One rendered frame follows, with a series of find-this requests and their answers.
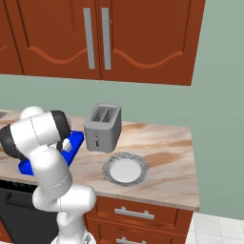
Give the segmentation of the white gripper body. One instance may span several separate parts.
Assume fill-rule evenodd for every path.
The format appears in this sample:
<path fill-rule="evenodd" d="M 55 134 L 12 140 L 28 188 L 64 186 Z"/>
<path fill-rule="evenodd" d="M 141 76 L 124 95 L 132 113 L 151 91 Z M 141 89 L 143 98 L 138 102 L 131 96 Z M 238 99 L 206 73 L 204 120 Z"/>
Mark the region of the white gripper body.
<path fill-rule="evenodd" d="M 66 138 L 63 142 L 62 142 L 62 148 L 64 151 L 66 152 L 70 152 L 71 151 L 71 142 L 68 138 Z"/>

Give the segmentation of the blue tray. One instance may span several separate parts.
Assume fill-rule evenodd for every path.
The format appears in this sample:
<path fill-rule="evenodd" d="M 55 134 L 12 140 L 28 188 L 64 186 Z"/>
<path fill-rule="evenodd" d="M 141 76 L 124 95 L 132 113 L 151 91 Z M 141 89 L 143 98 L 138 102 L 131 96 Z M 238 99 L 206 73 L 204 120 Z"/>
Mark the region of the blue tray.
<path fill-rule="evenodd" d="M 66 149 L 63 145 L 63 141 L 53 144 L 52 146 L 61 152 L 67 165 L 70 166 L 84 141 L 84 134 L 79 131 L 72 131 L 66 138 L 66 140 L 70 141 L 71 147 L 68 149 Z M 22 160 L 18 164 L 18 169 L 21 174 L 33 175 L 31 163 L 28 159 Z"/>

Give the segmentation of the grey toaster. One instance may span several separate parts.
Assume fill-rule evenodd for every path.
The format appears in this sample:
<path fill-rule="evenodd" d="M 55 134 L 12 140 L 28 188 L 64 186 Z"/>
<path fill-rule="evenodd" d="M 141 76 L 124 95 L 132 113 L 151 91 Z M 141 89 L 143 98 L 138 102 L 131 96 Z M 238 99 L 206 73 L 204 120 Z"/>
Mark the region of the grey toaster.
<path fill-rule="evenodd" d="M 106 103 L 96 104 L 84 123 L 87 149 L 91 152 L 113 152 L 121 130 L 121 106 Z"/>

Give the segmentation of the grey rimmed white plate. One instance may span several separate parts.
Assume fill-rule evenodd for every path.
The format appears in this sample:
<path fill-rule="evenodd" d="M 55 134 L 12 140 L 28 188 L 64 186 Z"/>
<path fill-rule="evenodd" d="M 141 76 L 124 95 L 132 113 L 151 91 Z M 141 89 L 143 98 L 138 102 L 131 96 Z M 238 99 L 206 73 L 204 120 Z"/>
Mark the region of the grey rimmed white plate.
<path fill-rule="evenodd" d="M 142 156 L 119 152 L 104 162 L 102 174 L 113 184 L 130 187 L 141 183 L 147 176 L 148 170 L 149 164 Z"/>

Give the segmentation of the black dishwasher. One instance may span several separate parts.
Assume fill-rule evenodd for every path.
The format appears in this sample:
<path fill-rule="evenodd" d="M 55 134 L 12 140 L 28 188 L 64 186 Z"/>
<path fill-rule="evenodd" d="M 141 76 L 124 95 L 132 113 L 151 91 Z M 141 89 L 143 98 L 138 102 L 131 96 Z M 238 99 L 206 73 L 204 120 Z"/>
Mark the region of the black dishwasher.
<path fill-rule="evenodd" d="M 14 244 L 51 244 L 58 234 L 56 213 L 36 210 L 36 186 L 0 180 L 0 217 Z"/>

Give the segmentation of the brown drawer front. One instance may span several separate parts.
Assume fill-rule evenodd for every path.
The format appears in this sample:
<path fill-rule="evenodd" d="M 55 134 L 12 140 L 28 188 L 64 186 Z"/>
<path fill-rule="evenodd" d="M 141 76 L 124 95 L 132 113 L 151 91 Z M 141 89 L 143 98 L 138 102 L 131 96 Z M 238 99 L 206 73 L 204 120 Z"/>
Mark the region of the brown drawer front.
<path fill-rule="evenodd" d="M 99 244 L 117 244 L 116 238 L 122 236 L 136 242 L 145 240 L 147 244 L 185 244 L 186 241 L 183 235 L 160 233 L 105 221 L 93 221 L 93 224 L 92 233 Z"/>
<path fill-rule="evenodd" d="M 124 206 L 129 211 L 141 213 L 147 210 L 150 214 L 154 215 L 154 220 L 116 214 L 114 212 L 114 209 L 120 209 L 122 206 Z M 156 229 L 173 229 L 177 216 L 177 210 L 174 208 L 109 198 L 104 196 L 99 196 L 97 198 L 95 213 L 97 216 L 102 217 L 105 220 L 114 220 L 115 222 L 129 223 L 136 226 L 152 227 Z"/>

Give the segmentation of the brown wall cupboard door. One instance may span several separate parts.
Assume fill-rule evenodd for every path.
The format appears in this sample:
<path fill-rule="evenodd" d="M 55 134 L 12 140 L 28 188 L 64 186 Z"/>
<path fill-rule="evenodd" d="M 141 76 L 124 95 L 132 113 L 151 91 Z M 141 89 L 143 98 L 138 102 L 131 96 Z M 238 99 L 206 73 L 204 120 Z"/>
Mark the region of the brown wall cupboard door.
<path fill-rule="evenodd" d="M 100 78 L 96 0 L 7 0 L 25 75 Z M 83 8 L 91 8 L 95 69 L 90 70 Z"/>
<path fill-rule="evenodd" d="M 206 0 L 96 0 L 101 77 L 190 86 Z M 101 9 L 110 13 L 112 68 L 105 70 Z"/>
<path fill-rule="evenodd" d="M 0 0 L 0 74 L 23 73 L 7 0 Z"/>

